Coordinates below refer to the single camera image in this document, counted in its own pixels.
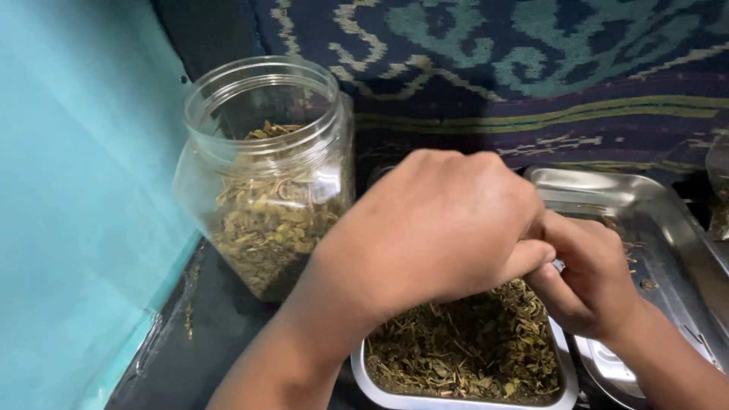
turquoise wall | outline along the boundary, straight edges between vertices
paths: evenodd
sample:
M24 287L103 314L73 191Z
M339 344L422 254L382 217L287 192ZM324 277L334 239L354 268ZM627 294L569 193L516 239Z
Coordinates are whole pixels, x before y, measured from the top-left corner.
M185 73L147 1L0 19L0 409L102 409L198 239Z

